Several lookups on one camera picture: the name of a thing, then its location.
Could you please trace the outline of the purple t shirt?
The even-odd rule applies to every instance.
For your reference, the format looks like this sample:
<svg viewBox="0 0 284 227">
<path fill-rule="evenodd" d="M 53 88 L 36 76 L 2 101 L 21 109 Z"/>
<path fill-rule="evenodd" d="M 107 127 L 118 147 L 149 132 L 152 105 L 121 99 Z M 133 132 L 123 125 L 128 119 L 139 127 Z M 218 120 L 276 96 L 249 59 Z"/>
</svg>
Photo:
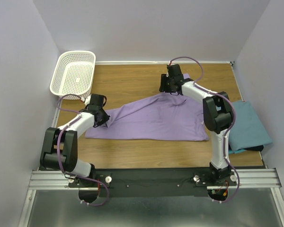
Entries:
<svg viewBox="0 0 284 227">
<path fill-rule="evenodd" d="M 110 119 L 89 128 L 87 139 L 207 141 L 202 105 L 187 96 L 159 93 L 107 110 Z"/>
</svg>

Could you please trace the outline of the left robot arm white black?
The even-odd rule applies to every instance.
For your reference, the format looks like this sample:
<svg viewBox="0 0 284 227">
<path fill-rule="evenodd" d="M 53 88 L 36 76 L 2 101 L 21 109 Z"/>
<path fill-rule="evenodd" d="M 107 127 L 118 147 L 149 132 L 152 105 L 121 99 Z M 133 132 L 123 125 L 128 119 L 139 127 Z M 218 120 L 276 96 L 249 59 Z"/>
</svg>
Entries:
<svg viewBox="0 0 284 227">
<path fill-rule="evenodd" d="M 89 128 L 97 128 L 105 124 L 110 116 L 105 112 L 104 106 L 107 97 L 91 94 L 81 98 L 85 107 L 74 111 L 76 116 L 68 123 L 45 131 L 40 156 L 40 167 L 45 170 L 60 170 L 68 176 L 82 180 L 88 186 L 101 187 L 96 179 L 95 166 L 78 158 L 78 138 Z"/>
</svg>

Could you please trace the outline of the folded teal t shirt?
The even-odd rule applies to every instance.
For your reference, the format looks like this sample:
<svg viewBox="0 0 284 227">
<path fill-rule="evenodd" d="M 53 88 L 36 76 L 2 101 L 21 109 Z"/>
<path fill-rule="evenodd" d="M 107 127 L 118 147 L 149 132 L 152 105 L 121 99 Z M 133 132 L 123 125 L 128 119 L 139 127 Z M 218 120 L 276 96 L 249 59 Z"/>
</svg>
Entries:
<svg viewBox="0 0 284 227">
<path fill-rule="evenodd" d="M 236 112 L 236 121 L 229 134 L 232 150 L 273 143 L 250 102 L 236 101 L 232 104 Z"/>
</svg>

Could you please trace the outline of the white plastic laundry basket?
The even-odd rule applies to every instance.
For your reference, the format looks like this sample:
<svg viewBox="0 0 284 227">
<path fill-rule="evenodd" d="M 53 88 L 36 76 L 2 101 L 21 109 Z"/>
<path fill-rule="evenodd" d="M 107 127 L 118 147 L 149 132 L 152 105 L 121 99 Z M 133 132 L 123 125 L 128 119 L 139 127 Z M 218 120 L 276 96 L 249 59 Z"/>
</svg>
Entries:
<svg viewBox="0 0 284 227">
<path fill-rule="evenodd" d="M 74 100 L 90 95 L 96 56 L 91 51 L 68 51 L 58 58 L 50 83 L 52 94 Z"/>
</svg>

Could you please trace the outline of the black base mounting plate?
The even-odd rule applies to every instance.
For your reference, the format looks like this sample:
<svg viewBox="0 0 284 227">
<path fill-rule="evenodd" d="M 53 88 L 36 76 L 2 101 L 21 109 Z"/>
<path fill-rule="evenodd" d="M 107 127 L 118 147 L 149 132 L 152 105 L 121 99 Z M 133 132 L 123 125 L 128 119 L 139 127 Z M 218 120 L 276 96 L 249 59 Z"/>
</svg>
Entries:
<svg viewBox="0 0 284 227">
<path fill-rule="evenodd" d="M 149 169 L 95 169 L 92 182 L 80 178 L 69 180 L 70 188 L 79 190 L 79 198 L 96 202 L 96 198 L 127 197 L 207 197 L 216 189 L 215 197 L 223 199 L 226 189 L 236 186 L 228 176 L 215 180 L 207 167 L 149 168 Z"/>
</svg>

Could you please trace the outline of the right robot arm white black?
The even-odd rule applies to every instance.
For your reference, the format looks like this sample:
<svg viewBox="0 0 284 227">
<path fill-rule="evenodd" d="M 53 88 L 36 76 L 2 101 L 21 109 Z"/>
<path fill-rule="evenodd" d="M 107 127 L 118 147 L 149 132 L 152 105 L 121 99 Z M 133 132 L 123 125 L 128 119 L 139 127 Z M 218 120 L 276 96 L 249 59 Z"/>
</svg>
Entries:
<svg viewBox="0 0 284 227">
<path fill-rule="evenodd" d="M 184 78 L 178 64 L 167 65 L 167 73 L 160 78 L 160 92 L 178 93 L 203 105 L 204 124 L 211 132 L 213 154 L 209 167 L 212 183 L 225 181 L 231 175 L 229 160 L 229 133 L 234 126 L 234 107 L 225 92 L 213 92 L 191 78 Z"/>
</svg>

